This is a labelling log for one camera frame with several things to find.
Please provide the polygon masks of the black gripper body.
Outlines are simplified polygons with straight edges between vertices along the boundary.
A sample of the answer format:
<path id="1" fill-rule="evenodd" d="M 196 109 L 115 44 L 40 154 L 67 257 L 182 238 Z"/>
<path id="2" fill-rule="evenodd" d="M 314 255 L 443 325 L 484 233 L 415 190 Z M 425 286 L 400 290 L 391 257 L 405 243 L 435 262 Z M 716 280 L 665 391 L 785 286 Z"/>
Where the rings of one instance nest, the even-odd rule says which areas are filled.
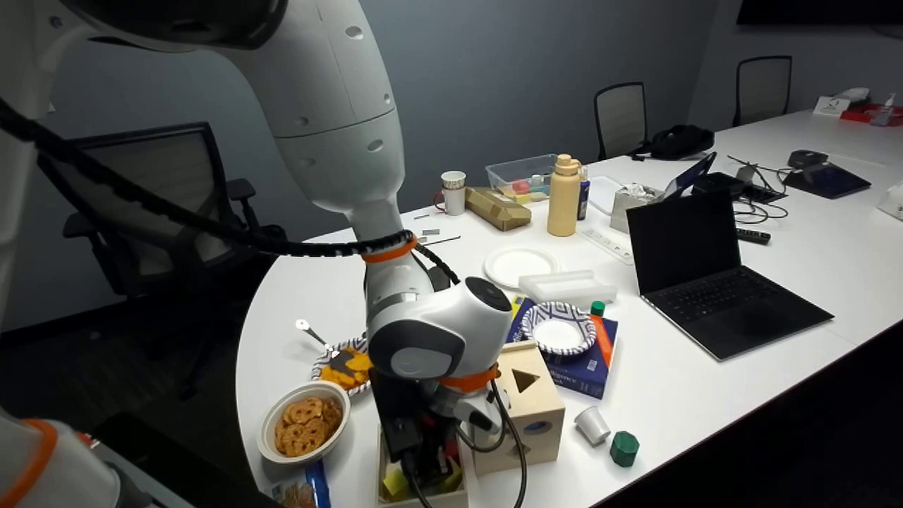
<path id="1" fill-rule="evenodd" d="M 432 410 L 432 399 L 400 379 L 371 379 L 387 458 L 419 495 L 438 495 L 460 462 L 457 424 Z"/>

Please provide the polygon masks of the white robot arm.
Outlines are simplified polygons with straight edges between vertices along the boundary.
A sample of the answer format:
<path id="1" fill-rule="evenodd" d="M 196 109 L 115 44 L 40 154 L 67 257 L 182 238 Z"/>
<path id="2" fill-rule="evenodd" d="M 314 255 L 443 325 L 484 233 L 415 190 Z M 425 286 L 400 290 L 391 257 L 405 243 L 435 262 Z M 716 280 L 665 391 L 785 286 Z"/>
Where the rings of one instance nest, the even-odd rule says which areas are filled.
<path id="1" fill-rule="evenodd" d="M 428 250 L 400 226 L 402 132 L 362 0 L 0 0 L 6 266 L 17 262 L 31 167 L 41 154 L 153 211 L 195 219 L 41 125 L 60 61 L 86 40 L 229 60 L 306 201 L 349 219 L 340 248 L 363 259 L 380 434 L 415 495 L 425 490 L 435 452 L 457 424 L 505 427 L 479 394 L 497 379 L 510 303 L 483 277 L 435 287 L 418 266 Z"/>

